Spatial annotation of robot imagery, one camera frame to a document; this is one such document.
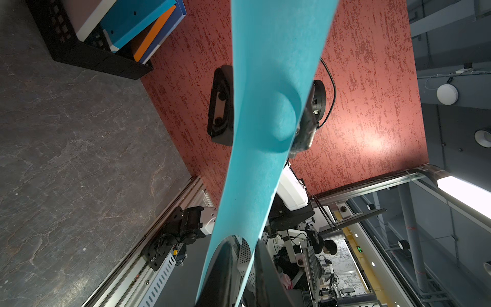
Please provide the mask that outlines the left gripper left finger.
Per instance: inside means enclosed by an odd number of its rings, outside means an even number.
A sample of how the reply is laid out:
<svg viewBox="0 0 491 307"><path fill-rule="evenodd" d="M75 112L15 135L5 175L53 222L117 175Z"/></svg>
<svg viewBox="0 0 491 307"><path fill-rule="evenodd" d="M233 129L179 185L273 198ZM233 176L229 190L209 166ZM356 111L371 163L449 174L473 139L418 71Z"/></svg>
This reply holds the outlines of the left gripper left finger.
<svg viewBox="0 0 491 307"><path fill-rule="evenodd" d="M237 268L240 244L235 236L218 246L199 290L195 306L238 306L240 272Z"/></svg>

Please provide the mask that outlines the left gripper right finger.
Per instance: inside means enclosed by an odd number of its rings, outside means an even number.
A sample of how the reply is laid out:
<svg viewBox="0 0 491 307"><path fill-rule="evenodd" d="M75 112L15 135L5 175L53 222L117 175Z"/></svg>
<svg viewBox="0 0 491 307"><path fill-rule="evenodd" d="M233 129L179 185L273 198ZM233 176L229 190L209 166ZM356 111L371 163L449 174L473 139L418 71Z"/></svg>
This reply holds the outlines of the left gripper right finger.
<svg viewBox="0 0 491 307"><path fill-rule="evenodd" d="M292 307L294 305L281 283L274 262L262 240L258 240L254 250L254 273L257 306Z"/></svg>

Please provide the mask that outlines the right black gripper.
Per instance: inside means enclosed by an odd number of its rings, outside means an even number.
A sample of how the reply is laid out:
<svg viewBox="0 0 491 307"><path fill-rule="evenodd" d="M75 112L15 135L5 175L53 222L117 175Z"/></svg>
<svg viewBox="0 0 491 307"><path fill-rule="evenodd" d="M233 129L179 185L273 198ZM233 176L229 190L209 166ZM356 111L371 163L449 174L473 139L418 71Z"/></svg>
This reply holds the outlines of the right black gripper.
<svg viewBox="0 0 491 307"><path fill-rule="evenodd" d="M233 145L233 125L233 67L223 65L214 72L207 133L212 142L231 147Z"/></svg>

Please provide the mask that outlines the light blue rectangular paper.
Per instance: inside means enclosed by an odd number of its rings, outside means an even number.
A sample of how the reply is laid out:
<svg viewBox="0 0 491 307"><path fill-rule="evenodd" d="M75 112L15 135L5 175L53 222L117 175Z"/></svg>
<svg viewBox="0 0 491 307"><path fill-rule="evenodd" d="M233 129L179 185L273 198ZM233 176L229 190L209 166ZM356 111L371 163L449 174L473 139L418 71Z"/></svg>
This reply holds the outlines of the light blue rectangular paper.
<svg viewBox="0 0 491 307"><path fill-rule="evenodd" d="M254 250L306 107L336 1L232 1L233 147L198 294L218 246Z"/></svg>

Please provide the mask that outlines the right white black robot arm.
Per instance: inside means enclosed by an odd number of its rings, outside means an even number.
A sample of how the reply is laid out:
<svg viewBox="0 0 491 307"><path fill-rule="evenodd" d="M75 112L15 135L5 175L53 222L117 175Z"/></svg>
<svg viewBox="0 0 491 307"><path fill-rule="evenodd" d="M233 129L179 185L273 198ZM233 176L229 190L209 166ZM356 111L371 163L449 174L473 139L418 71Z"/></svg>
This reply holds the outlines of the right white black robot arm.
<svg viewBox="0 0 491 307"><path fill-rule="evenodd" d="M289 159L311 148L315 133L331 115L334 103L327 108L326 89L314 80L306 107L295 132ZM214 72L208 111L207 133L211 141L226 147L233 144L233 67L223 65ZM268 222L272 230L286 231L313 217L314 209L305 183L286 163L272 202Z"/></svg>

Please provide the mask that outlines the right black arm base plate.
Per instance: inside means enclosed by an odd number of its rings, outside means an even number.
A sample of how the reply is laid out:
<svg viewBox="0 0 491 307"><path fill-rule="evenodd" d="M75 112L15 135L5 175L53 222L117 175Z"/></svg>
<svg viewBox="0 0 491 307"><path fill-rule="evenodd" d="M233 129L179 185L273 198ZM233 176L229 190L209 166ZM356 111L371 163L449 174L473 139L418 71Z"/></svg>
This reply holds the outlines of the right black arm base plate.
<svg viewBox="0 0 491 307"><path fill-rule="evenodd" d="M211 235L216 217L214 207L175 208L143 248L141 256L153 271L158 271L167 255L179 245L185 247Z"/></svg>

